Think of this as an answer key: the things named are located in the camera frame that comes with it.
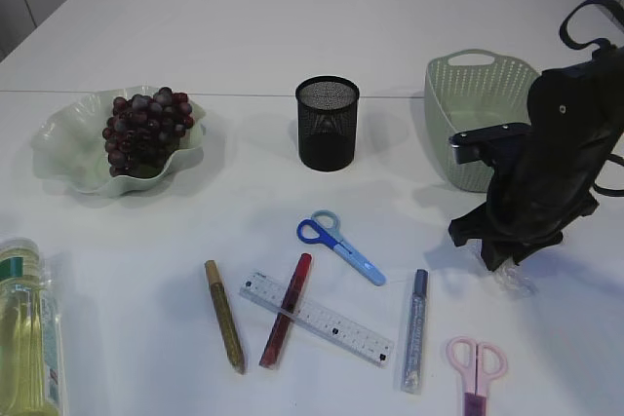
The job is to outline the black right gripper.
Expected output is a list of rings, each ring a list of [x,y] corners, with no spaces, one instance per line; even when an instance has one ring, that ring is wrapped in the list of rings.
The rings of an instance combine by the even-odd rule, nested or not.
[[[597,137],[530,132],[513,163],[493,167],[487,201],[450,222],[452,242],[484,240],[481,258],[491,272],[560,244],[567,224],[597,207],[590,185],[599,159]]]

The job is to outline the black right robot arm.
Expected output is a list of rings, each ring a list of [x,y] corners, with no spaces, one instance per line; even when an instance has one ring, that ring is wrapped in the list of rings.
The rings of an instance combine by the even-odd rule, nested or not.
[[[487,199],[455,218],[448,232],[456,246],[481,243],[490,271],[520,263],[559,244],[563,230],[594,213],[605,162],[621,163],[613,149],[623,134],[623,51],[605,46],[589,61],[544,71],[530,86],[528,123],[460,132],[449,144],[458,164],[493,169]]]

